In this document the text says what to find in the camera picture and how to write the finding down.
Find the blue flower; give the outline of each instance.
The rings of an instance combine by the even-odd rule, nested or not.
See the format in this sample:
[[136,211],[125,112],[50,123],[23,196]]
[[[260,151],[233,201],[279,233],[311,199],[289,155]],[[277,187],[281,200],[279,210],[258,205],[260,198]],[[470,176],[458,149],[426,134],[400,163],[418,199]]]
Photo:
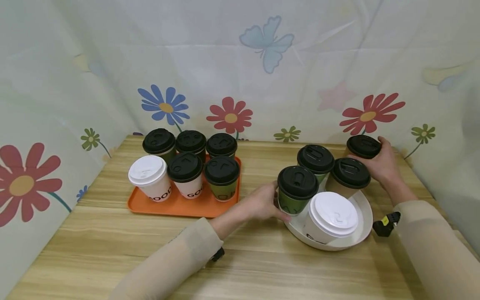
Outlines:
[[77,202],[80,201],[80,199],[85,195],[87,192],[88,186],[84,186],[83,190],[79,190],[77,194]]
[[183,124],[184,119],[190,119],[190,116],[186,113],[180,112],[180,110],[185,110],[188,108],[188,105],[181,104],[185,101],[185,96],[178,94],[175,96],[176,90],[174,87],[169,87],[165,94],[166,101],[163,100],[162,93],[158,86],[152,84],[151,86],[152,95],[147,90],[142,88],[138,89],[138,93],[145,99],[142,100],[142,108],[146,111],[158,111],[152,115],[152,119],[155,121],[163,120],[167,116],[167,122],[169,125],[175,125],[175,121],[179,124]]

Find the red flower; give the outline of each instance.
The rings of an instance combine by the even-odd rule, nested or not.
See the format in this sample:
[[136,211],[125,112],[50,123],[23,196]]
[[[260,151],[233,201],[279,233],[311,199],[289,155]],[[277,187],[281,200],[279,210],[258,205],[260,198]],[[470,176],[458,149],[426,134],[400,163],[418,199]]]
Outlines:
[[40,178],[53,172],[60,166],[58,156],[49,157],[41,166],[38,166],[45,146],[36,143],[30,149],[25,167],[18,149],[12,145],[0,148],[0,158],[7,168],[0,166],[0,227],[5,226],[17,214],[18,207],[22,204],[22,220],[28,222],[33,218],[35,207],[43,212],[50,206],[50,201],[39,192],[53,193],[60,189],[60,179]]
[[220,121],[215,124],[216,129],[225,129],[227,133],[243,132],[245,127],[250,127],[252,123],[248,122],[253,112],[245,108],[245,101],[239,101],[234,107],[232,97],[225,97],[222,100],[223,109],[218,105],[212,105],[210,111],[216,116],[208,116],[208,121]]
[[340,122],[340,126],[348,126],[343,132],[352,130],[351,135],[357,135],[365,126],[366,133],[372,133],[377,130],[377,125],[374,121],[389,123],[396,119],[396,114],[386,113],[392,112],[405,106],[405,102],[398,102],[389,106],[396,98],[398,93],[391,94],[385,100],[385,94],[378,95],[375,100],[373,95],[366,96],[363,100],[363,110],[356,108],[347,108],[343,111],[343,116],[348,118],[354,118]]

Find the black lid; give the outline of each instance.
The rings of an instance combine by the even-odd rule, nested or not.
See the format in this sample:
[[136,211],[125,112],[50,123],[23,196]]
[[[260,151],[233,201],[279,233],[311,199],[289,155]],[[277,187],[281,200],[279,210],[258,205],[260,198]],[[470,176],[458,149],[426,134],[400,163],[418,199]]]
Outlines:
[[175,145],[175,136],[165,128],[158,128],[149,132],[144,138],[142,146],[145,152],[159,154]]
[[179,152],[197,152],[205,147],[207,138],[197,130],[186,130],[177,135],[175,147]]
[[311,144],[300,149],[297,162],[314,174],[325,174],[333,168],[335,159],[327,148]]
[[182,152],[172,158],[167,174],[175,182],[189,182],[202,173],[202,160],[193,152]]
[[278,188],[290,198],[308,200],[318,192],[318,187],[315,175],[302,166],[286,167],[278,175]]
[[205,178],[213,185],[225,186],[240,175],[240,165],[229,156],[217,156],[205,164]]
[[356,156],[371,159],[380,152],[382,144],[368,135],[359,134],[348,139],[347,147]]
[[335,160],[330,176],[351,189],[363,189],[370,183],[367,167],[356,159],[344,157]]
[[207,141],[207,152],[215,156],[229,156],[235,151],[237,151],[237,140],[230,134],[216,133]]

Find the floral backdrop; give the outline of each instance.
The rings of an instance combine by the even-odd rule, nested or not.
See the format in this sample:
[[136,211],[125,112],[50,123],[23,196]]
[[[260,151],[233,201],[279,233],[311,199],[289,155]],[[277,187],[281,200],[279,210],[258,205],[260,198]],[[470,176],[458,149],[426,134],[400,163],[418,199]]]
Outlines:
[[158,127],[385,136],[480,250],[479,13],[475,0],[0,3],[0,299],[125,136]]

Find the hand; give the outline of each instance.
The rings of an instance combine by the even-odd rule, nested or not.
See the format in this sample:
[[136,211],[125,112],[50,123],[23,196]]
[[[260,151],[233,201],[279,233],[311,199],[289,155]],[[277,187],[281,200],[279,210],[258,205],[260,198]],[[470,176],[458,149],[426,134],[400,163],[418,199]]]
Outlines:
[[390,142],[381,136],[378,137],[378,140],[382,143],[382,149],[374,158],[364,159],[355,155],[349,155],[349,157],[359,160],[366,165],[370,175],[380,182],[382,186],[388,183],[402,182],[402,176],[398,170],[395,154]]
[[239,206],[250,219],[265,220],[275,217],[281,221],[290,222],[291,217],[274,205],[276,189],[276,181],[264,184],[240,201]]

